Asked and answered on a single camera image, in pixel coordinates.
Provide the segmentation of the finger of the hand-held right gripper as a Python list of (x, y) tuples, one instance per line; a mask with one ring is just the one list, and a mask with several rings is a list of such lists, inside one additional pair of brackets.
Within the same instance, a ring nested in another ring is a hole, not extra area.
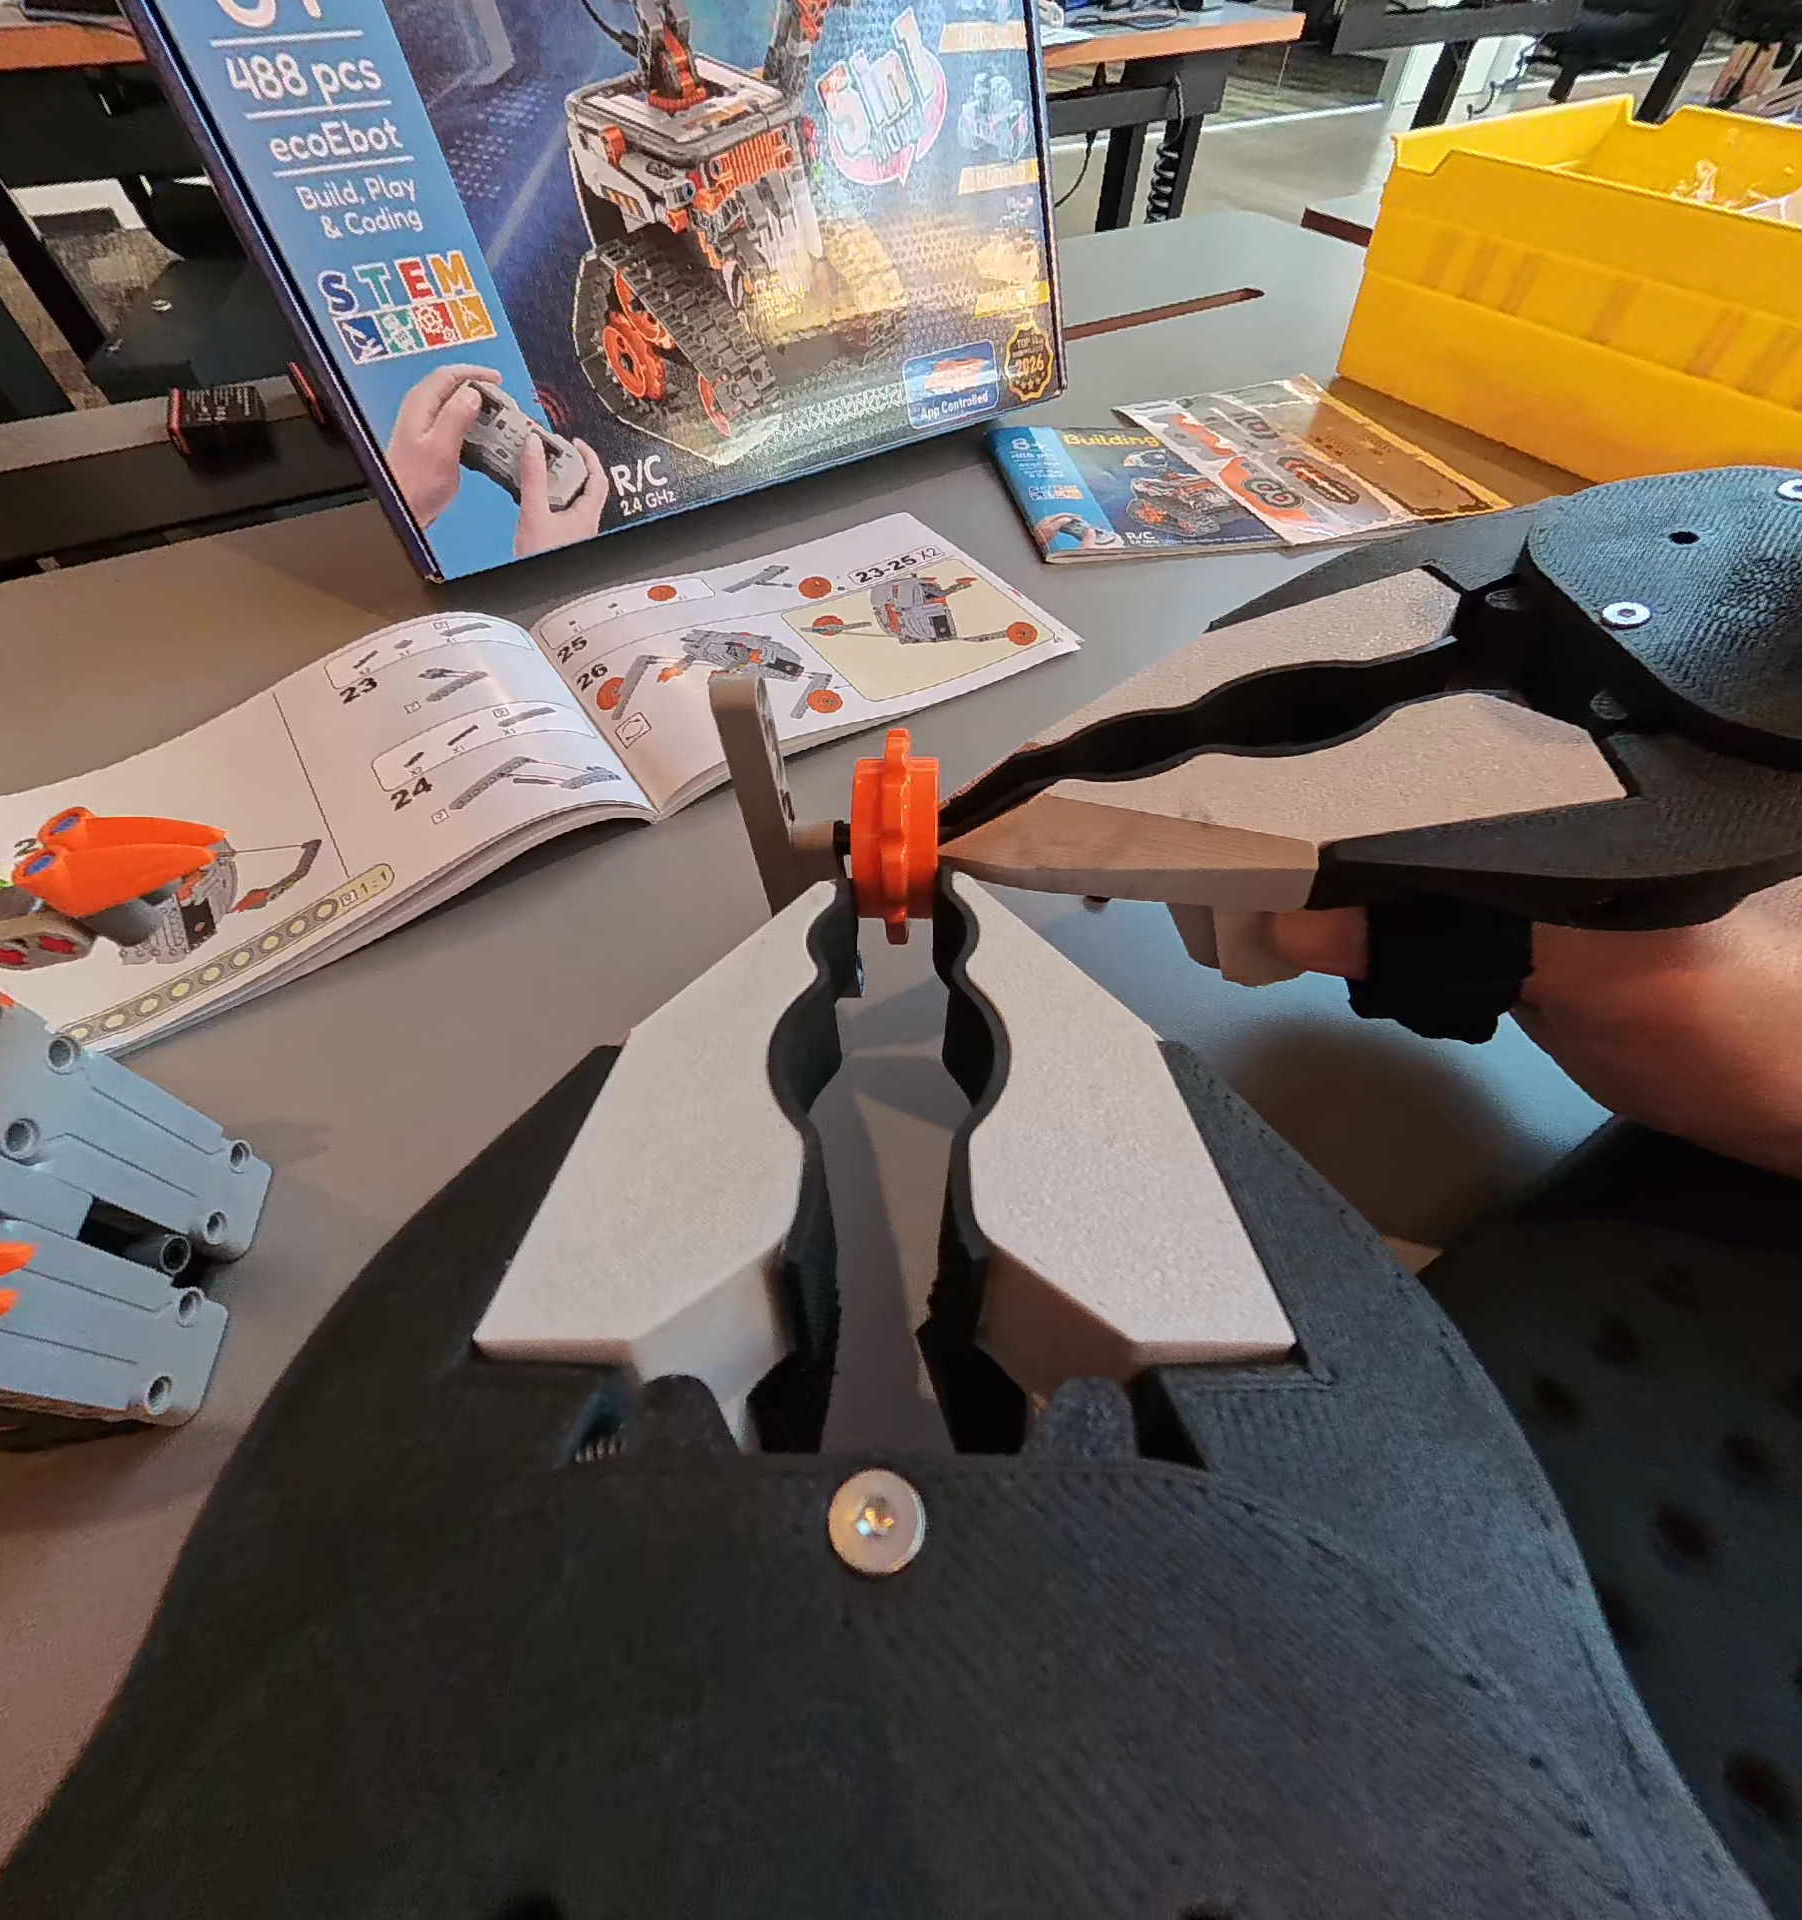
[(1460, 594), (1409, 568), (1213, 628), (1033, 735), (940, 807), (983, 825), (1071, 779), (1133, 782), (1209, 752), (1282, 756), (1336, 743), (1440, 690), (1449, 668), (1393, 668), (1446, 642)]
[(1294, 910), (1331, 843), (1621, 796), (1586, 732), (1469, 690), (1312, 754), (1204, 754), (1148, 778), (1061, 779), (947, 836), (940, 858), (1045, 892)]

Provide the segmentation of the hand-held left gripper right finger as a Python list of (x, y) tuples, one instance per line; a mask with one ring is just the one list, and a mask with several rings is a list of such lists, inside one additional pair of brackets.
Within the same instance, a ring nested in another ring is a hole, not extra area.
[(1282, 1363), (1278, 1303), (1155, 1029), (960, 872), (940, 877), (950, 1147), (918, 1345), (960, 1452), (1016, 1452), (1067, 1379)]

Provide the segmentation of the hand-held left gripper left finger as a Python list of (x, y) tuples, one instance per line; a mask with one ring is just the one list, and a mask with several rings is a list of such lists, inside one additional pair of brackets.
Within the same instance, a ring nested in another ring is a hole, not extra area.
[(857, 982), (850, 892), (815, 883), (633, 1026), (479, 1350), (694, 1377), (737, 1436), (817, 1451), (841, 1298), (812, 1105)]

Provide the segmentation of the orange gear wheel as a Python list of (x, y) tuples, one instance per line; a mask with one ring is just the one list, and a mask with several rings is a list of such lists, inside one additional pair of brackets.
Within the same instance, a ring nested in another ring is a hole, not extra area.
[(857, 914), (906, 944), (910, 922), (933, 911), (940, 869), (940, 763), (913, 756), (906, 728), (885, 733), (882, 756), (855, 765), (846, 827)]

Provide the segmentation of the grey beam assembly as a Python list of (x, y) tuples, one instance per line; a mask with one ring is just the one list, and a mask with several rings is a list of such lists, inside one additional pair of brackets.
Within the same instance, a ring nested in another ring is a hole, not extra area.
[(737, 668), (710, 676), (710, 710), (727, 775), (754, 851), (768, 914), (779, 914), (815, 883), (837, 883), (834, 820), (799, 823), (786, 786), (773, 710), (762, 679)]

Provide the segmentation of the person's right hand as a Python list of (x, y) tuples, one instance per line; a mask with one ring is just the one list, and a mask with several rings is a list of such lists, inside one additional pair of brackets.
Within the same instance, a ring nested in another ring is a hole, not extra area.
[(1693, 928), (1538, 925), (1513, 1016), (1615, 1116), (1802, 1181), (1802, 877)]

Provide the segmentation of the white orange sticker sheet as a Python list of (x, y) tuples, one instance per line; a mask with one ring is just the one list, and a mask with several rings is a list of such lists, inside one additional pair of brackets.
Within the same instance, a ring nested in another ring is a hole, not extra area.
[(1252, 407), (1199, 394), (1129, 404), (1119, 417), (1217, 484), (1288, 545), (1366, 541), (1424, 520)]

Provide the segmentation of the brown sticker sheet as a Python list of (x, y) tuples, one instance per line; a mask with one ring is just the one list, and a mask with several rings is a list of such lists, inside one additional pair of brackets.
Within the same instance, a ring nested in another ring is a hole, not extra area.
[(1472, 516), (1510, 506), (1305, 376), (1256, 383), (1235, 400), (1316, 466), (1343, 472), (1415, 519)]

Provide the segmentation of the blue instruction booklet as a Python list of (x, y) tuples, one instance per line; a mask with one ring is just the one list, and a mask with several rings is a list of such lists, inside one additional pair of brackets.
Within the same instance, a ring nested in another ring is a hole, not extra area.
[(1130, 425), (993, 425), (986, 447), (1046, 563), (1280, 551), (1286, 541)]

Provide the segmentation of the yellow plastic bin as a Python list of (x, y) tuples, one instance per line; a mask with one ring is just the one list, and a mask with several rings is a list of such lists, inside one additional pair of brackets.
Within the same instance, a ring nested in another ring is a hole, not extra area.
[(1590, 481), (1802, 466), (1802, 126), (1614, 96), (1401, 134), (1340, 374)]

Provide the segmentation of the open instruction booklet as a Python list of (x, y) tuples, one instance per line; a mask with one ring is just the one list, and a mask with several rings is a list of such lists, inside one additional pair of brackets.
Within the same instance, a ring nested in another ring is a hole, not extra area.
[(710, 676), (797, 752), (1064, 658), (1078, 636), (912, 514), (601, 589), (523, 628), (449, 611), (359, 636), (114, 766), (0, 796), (30, 830), (152, 815), (219, 830), (125, 944), (0, 928), (0, 993), (125, 1051), (362, 946), (521, 851), (661, 820), (727, 779)]

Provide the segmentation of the grey robot model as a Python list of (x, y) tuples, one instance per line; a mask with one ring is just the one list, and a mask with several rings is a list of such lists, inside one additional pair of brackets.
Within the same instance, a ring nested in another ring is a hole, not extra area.
[[(226, 851), (216, 827), (53, 816), (0, 886), (0, 968), (127, 946)], [(0, 1448), (177, 1427), (206, 1396), (271, 1170), (185, 1100), (0, 993)]]

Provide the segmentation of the blue robot kit box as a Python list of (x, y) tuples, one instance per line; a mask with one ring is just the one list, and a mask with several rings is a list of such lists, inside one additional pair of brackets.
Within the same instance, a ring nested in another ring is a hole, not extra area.
[(125, 5), (430, 579), (1064, 385), (1031, 5)]

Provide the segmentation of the small black device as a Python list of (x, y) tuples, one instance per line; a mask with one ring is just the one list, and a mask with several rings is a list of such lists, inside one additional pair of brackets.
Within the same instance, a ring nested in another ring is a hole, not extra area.
[(221, 464), (271, 454), (263, 390), (246, 383), (209, 389), (172, 386), (165, 435), (188, 462)]

